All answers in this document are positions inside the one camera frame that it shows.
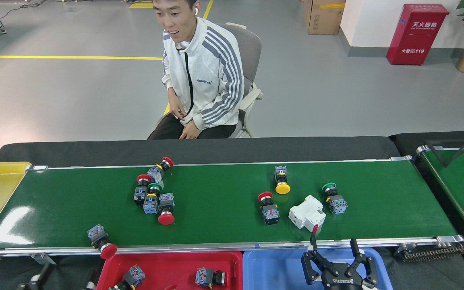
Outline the person's left hand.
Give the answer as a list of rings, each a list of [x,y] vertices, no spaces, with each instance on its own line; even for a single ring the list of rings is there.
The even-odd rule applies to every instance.
[[[197,128],[195,122],[192,120],[186,123],[182,129],[182,134],[180,135],[179,139],[197,139],[200,134],[201,130]]]

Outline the person's right hand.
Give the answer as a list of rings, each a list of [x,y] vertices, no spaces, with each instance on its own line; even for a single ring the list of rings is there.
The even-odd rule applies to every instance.
[[[183,104],[178,97],[169,99],[170,113],[177,119],[184,121],[187,113],[184,110]]]

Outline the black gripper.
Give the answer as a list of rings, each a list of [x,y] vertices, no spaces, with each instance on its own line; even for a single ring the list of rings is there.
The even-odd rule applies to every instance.
[[[325,290],[362,290],[363,288],[375,288],[379,282],[375,261],[362,253],[355,238],[350,240],[350,247],[354,256],[354,262],[350,265],[334,265],[339,275],[335,276],[333,264],[325,259],[317,251],[316,235],[310,238],[311,250],[302,255],[301,263],[304,270],[304,278],[307,284],[313,284],[320,275],[313,270],[311,262],[322,272],[321,279]],[[359,264],[363,264],[366,277],[363,278],[357,272]]]

